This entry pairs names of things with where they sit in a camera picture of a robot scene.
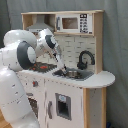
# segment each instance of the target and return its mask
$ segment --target small pot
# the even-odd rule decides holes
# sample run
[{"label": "small pot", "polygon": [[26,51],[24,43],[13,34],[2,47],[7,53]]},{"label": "small pot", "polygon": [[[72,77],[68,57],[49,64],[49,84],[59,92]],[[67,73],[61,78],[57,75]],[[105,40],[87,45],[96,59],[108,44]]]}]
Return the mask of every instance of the small pot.
[{"label": "small pot", "polygon": [[75,79],[80,79],[81,78],[81,74],[77,71],[68,71],[65,76],[69,77],[69,78],[75,78]]}]

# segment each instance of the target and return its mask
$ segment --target door handle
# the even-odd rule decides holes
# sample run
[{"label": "door handle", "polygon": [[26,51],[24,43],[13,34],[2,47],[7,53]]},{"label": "door handle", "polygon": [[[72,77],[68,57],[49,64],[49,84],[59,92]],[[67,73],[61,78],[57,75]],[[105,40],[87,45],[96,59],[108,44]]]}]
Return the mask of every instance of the door handle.
[{"label": "door handle", "polygon": [[27,95],[27,96],[33,96],[33,94],[32,94],[32,93],[26,93],[26,95]]},{"label": "door handle", "polygon": [[59,20],[60,20],[60,17],[57,17],[57,18],[56,18],[56,29],[57,29],[57,30],[60,30],[60,27],[58,26]]},{"label": "door handle", "polygon": [[52,106],[52,101],[49,101],[49,103],[48,103],[48,115],[49,115],[50,119],[52,119],[51,106]]}]

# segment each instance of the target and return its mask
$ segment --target kitchen backsplash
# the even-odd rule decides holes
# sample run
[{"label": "kitchen backsplash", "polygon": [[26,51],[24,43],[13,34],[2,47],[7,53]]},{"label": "kitchen backsplash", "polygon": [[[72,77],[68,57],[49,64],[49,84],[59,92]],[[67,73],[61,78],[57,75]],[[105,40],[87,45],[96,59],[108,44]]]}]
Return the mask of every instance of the kitchen backsplash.
[{"label": "kitchen backsplash", "polygon": [[[82,51],[88,50],[95,56],[95,37],[85,36],[55,36],[60,48],[62,50],[65,65],[70,68],[77,68],[79,62],[79,55]],[[95,66],[91,65],[91,58],[87,54],[83,55],[83,62],[88,62],[87,70],[95,71]],[[46,53],[37,59],[37,62],[55,64],[53,58]]]}]

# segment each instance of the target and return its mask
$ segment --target toy kitchen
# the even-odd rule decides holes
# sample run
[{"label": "toy kitchen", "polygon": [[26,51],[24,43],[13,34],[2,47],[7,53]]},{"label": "toy kitchen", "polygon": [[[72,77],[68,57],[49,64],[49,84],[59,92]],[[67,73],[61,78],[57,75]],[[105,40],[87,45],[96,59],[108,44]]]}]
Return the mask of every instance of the toy kitchen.
[{"label": "toy kitchen", "polygon": [[61,76],[45,53],[29,70],[18,73],[41,128],[106,128],[106,87],[115,76],[102,69],[103,13],[22,13],[23,29],[37,36],[49,28],[66,67],[79,72],[79,77]]}]

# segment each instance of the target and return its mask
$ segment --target countertop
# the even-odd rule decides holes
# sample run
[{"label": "countertop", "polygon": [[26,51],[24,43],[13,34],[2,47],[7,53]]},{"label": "countertop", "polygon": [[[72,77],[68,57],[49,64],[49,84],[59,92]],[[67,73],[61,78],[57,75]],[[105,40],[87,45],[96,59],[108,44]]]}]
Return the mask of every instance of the countertop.
[{"label": "countertop", "polygon": [[47,73],[38,73],[29,70],[24,70],[22,72],[29,73],[37,76],[41,76],[46,80],[53,80],[56,82],[68,84],[70,86],[82,87],[82,88],[103,88],[112,85],[115,82],[115,76],[108,71],[101,71],[98,74],[93,74],[88,79],[83,81],[72,80],[62,77],[53,76],[52,73],[57,71],[58,68],[55,68]]}]

